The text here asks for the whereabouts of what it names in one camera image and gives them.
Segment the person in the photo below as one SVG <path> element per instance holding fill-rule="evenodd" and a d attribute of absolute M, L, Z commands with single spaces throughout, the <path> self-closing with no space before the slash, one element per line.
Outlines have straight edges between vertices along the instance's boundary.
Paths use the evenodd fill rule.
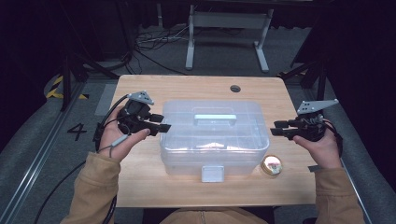
<path fill-rule="evenodd" d="M 117 107 L 108 120 L 114 120 L 119 111 L 120 107 Z M 101 150 L 98 153 L 89 153 L 86 164 L 76 179 L 75 194 L 63 224 L 103 223 L 118 192 L 120 162 L 134 145 L 148 135 L 149 129 L 145 129 L 111 147 L 123 133 L 117 122 L 111 121 L 107 124 L 100 142 Z M 294 136 L 293 141 L 306 148 L 321 168 L 315 171 L 318 209 L 316 223 L 364 223 L 357 196 L 339 159 L 334 134 L 327 129 L 324 137 L 317 142 L 310 142 L 301 136 Z M 162 223 L 266 222 L 241 208 L 216 207 L 206 208 L 205 211 L 182 208 L 170 214 Z"/>

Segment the clear plastic box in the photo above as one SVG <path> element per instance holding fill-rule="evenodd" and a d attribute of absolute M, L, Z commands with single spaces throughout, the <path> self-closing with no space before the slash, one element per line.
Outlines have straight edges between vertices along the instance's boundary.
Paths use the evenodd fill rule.
<path fill-rule="evenodd" d="M 260 105 L 250 101 L 169 101 L 163 106 L 161 156 L 169 175 L 222 182 L 260 164 L 269 138 Z"/>

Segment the gripper camera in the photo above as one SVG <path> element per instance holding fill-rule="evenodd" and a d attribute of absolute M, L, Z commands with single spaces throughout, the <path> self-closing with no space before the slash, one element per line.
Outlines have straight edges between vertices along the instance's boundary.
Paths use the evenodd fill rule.
<path fill-rule="evenodd" d="M 117 115 L 119 128 L 123 133 L 137 133 L 148 128 L 149 135 L 155 136 L 157 133 L 169 131 L 171 125 L 156 124 L 163 121 L 162 115 L 149 113 L 149 105 L 154 105 L 154 101 L 145 91 L 128 94 L 128 99 L 124 108 Z"/>
<path fill-rule="evenodd" d="M 336 135 L 338 143 L 338 141 L 342 140 L 341 136 L 334 127 L 326 123 L 328 121 L 324 120 L 323 115 L 320 113 L 322 109 L 336 104 L 338 104 L 337 99 L 330 101 L 303 101 L 297 110 L 298 117 L 296 119 L 275 121 L 275 128 L 271 129 L 271 133 L 275 136 L 285 136 L 289 140 L 292 140 L 295 135 L 299 135 L 309 141 L 317 142 L 323 137 L 326 128 L 329 128 Z"/>

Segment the desk foot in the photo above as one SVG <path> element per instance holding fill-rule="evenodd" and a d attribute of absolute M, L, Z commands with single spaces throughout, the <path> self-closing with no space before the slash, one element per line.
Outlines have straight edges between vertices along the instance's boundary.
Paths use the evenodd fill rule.
<path fill-rule="evenodd" d="M 194 62 L 194 43 L 188 46 L 187 48 L 187 58 L 186 58 L 186 69 L 192 70 L 192 64 Z"/>
<path fill-rule="evenodd" d="M 261 48 L 258 48 L 259 41 L 254 41 L 254 49 L 256 50 L 257 58 L 259 59 L 260 67 L 262 72 L 268 73 L 270 69 L 268 68 L 267 61 L 265 60 L 264 52 Z"/>

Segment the tan jacket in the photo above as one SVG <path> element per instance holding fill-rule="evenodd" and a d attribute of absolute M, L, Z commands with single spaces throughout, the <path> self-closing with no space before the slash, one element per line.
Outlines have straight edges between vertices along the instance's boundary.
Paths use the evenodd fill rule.
<path fill-rule="evenodd" d="M 91 153 L 75 183 L 67 223 L 103 223 L 119 189 L 120 161 Z M 317 223 L 364 223 L 357 196 L 344 169 L 315 172 L 317 182 Z M 266 223 L 240 208 L 179 209 L 162 223 Z"/>

